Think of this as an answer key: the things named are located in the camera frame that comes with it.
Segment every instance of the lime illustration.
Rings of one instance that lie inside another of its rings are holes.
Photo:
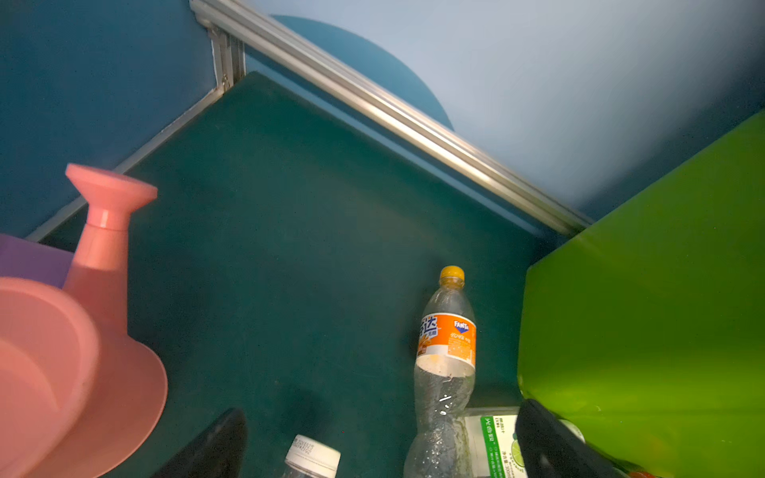
[[[521,446],[518,444],[518,440],[514,440],[510,445],[510,452],[513,454],[513,460],[519,467],[523,468],[523,455],[521,455]]]

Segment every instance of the green stripe on label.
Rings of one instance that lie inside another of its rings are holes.
[[[486,444],[486,455],[489,457],[489,474],[491,478],[506,478],[505,467],[502,465],[500,445],[496,442],[494,417],[481,417],[480,429],[483,432],[483,442]]]

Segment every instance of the purple object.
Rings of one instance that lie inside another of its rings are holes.
[[[72,252],[0,234],[0,277],[20,277],[62,288]]]

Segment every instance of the yellow bottle cap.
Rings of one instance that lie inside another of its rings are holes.
[[[456,265],[447,265],[441,270],[441,278],[456,277],[462,281],[465,280],[465,271]]]

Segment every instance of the bottle cap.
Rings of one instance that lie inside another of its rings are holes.
[[[446,277],[455,277],[464,281],[465,271],[463,271],[462,268],[459,268],[456,265],[447,265],[441,270],[441,278],[446,278]]]
[[[339,462],[339,451],[303,435],[295,437],[285,458],[287,465],[295,465],[320,478],[335,478]]]

